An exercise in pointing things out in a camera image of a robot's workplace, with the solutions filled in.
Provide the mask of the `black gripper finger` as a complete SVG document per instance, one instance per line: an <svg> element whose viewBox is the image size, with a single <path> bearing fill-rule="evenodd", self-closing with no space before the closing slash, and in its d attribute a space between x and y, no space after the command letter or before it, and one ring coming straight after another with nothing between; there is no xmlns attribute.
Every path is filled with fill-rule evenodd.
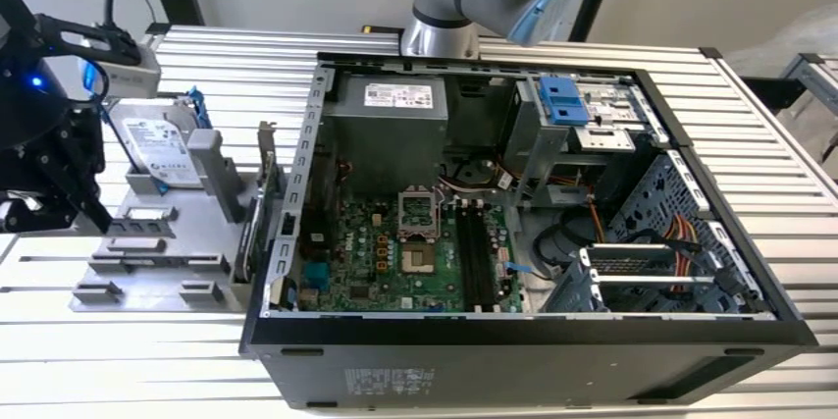
<svg viewBox="0 0 838 419"><path fill-rule="evenodd" d="M106 169L103 127L93 109L69 112L69 137L65 139L69 173L91 194L101 194L98 175Z"/></svg>
<svg viewBox="0 0 838 419"><path fill-rule="evenodd" d="M103 124L69 117L26 144L2 150L2 232L45 233L75 225L105 235L113 217L97 175L106 169Z"/></svg>

